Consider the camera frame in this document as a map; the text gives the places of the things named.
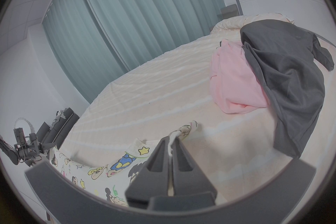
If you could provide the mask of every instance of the clothing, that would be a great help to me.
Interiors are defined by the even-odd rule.
[[[212,55],[210,93],[224,113],[247,113],[267,107],[268,99],[245,58],[241,42],[227,39]]]
[[[324,96],[324,78],[314,58],[334,69],[316,35],[279,20],[260,20],[240,30],[245,57],[277,116],[274,148],[300,157],[312,134]]]
[[[183,125],[170,136],[184,139],[196,130],[197,122]],[[66,179],[81,189],[95,194],[113,204],[127,206],[125,191],[141,170],[143,163],[149,158],[160,140],[134,142],[125,154],[115,162],[101,167],[88,167],[66,157],[56,147],[50,149],[50,163]]]

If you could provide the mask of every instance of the folded pink cloth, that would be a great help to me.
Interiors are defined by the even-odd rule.
[[[241,42],[223,39],[210,62],[210,93],[224,113],[267,107],[268,98],[245,58]]]

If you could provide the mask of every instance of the yellow star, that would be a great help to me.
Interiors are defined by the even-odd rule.
[[[142,147],[141,149],[138,149],[140,156],[149,153],[149,147]]]
[[[85,189],[84,181],[81,179],[81,186],[83,189]]]

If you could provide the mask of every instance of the teal curtain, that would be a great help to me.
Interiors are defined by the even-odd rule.
[[[124,73],[208,35],[223,0],[54,0],[43,25],[63,70],[92,102]]]

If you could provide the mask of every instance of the bed sheet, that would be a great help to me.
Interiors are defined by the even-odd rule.
[[[198,129],[184,145],[227,201],[242,197],[278,174],[291,160],[273,149],[276,115],[271,107],[225,114],[209,93],[209,63],[219,42],[239,41],[240,28],[281,14],[238,16],[218,23],[211,34],[137,67],[106,86],[74,125],[61,152],[88,166],[117,159],[135,138],[160,139],[186,122]],[[333,58],[336,49],[320,40]],[[334,71],[325,78],[325,103],[301,159],[317,167],[334,135]]]

